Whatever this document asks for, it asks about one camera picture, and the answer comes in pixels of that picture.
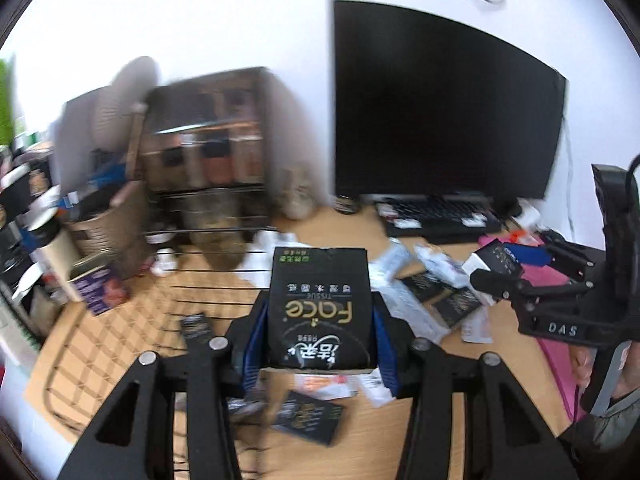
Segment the silver bolt head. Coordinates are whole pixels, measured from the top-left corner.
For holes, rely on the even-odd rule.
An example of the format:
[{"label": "silver bolt head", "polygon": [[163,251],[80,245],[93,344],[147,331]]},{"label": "silver bolt head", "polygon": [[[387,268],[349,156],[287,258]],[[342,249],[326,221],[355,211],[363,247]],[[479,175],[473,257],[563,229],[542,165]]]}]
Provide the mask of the silver bolt head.
[{"label": "silver bolt head", "polygon": [[141,365],[147,366],[152,363],[155,363],[157,358],[158,358],[158,354],[156,354],[155,352],[147,351],[147,352],[142,352],[142,354],[138,356],[138,361],[140,361]]},{"label": "silver bolt head", "polygon": [[500,356],[494,352],[487,352],[486,354],[484,354],[484,356],[482,356],[482,360],[489,366],[497,366],[502,361],[500,359]]},{"label": "silver bolt head", "polygon": [[214,337],[209,341],[209,347],[212,350],[225,349],[228,344],[229,344],[229,340],[226,337],[223,337],[221,335]]},{"label": "silver bolt head", "polygon": [[425,337],[417,337],[412,341],[411,346],[418,352],[424,352],[425,350],[431,348],[431,341],[429,341]]}]

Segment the desk surface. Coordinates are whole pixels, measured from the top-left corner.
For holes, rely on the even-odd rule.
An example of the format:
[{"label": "desk surface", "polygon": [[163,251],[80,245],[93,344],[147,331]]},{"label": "desk surface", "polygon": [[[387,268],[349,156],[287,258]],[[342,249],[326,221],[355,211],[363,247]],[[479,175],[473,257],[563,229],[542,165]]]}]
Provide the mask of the desk surface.
[{"label": "desk surface", "polygon": [[[382,225],[375,211],[366,208],[354,216],[343,216],[330,208],[321,208],[311,219],[303,222],[280,221],[282,231],[295,232],[301,242],[313,246],[364,247],[369,259],[376,258],[388,246]],[[418,239],[405,239],[411,247]],[[477,246],[460,244],[443,246],[457,259],[465,259]],[[47,340],[30,384],[26,399],[70,440],[75,436],[53,418],[44,408],[44,385],[50,366],[64,344],[65,335],[71,330],[80,306],[67,307],[54,332]],[[517,332],[513,310],[507,302],[490,309],[494,343],[490,345],[462,342],[460,331],[447,336],[443,348],[452,354],[477,358],[486,351],[500,354],[517,380],[524,387],[542,413],[554,434],[564,431],[569,420],[562,404],[553,375],[535,339]],[[275,409],[292,386],[292,375],[270,374],[272,408]],[[462,396],[454,396],[454,433],[450,479],[462,478],[464,417]],[[268,430],[265,437],[264,468],[267,478],[350,478],[393,479],[404,443],[404,434],[409,417],[411,401],[396,400],[381,408],[372,408],[363,395],[339,401],[348,407],[336,443],[324,448],[298,438]]]}]

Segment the black screen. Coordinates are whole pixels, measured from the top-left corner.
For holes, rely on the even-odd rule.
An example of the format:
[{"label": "black screen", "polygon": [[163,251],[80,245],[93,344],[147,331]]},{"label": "black screen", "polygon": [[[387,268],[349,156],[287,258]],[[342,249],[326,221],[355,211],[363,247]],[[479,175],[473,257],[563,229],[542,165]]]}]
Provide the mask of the black screen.
[{"label": "black screen", "polygon": [[461,23],[334,1],[335,193],[543,198],[565,79]]}]

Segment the keyboard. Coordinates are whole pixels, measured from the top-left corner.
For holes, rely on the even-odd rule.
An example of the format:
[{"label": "keyboard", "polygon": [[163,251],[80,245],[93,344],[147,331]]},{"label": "keyboard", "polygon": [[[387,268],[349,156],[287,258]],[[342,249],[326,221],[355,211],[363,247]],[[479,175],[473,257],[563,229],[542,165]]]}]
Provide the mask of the keyboard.
[{"label": "keyboard", "polygon": [[502,222],[479,202],[387,199],[376,210],[389,237],[423,237],[433,244],[475,242],[485,234],[498,233]]}]

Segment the wire rack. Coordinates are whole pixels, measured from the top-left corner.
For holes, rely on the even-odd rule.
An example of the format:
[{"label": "wire rack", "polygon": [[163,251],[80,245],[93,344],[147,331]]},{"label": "wire rack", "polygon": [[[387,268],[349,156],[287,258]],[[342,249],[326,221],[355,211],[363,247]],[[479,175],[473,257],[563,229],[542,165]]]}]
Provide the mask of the wire rack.
[{"label": "wire rack", "polygon": [[[177,230],[187,241],[197,243],[177,248],[178,271],[165,278],[147,274],[128,280],[131,300],[126,304],[100,316],[87,310],[78,316],[46,382],[45,407],[55,418],[80,435],[141,352],[154,350],[167,357],[185,353],[180,335],[183,316],[203,312],[214,334],[223,335],[233,319],[249,313],[260,289],[268,287],[271,261],[250,242],[262,228],[246,225],[260,220],[257,216],[241,220],[233,228]],[[207,236],[217,242],[226,239],[225,250],[210,250]],[[220,269],[218,265],[224,263],[220,258],[240,264]],[[261,478],[263,473],[262,415],[254,413],[232,424],[246,480]],[[179,479],[189,477],[186,439],[186,414],[176,410],[174,475]]]}]

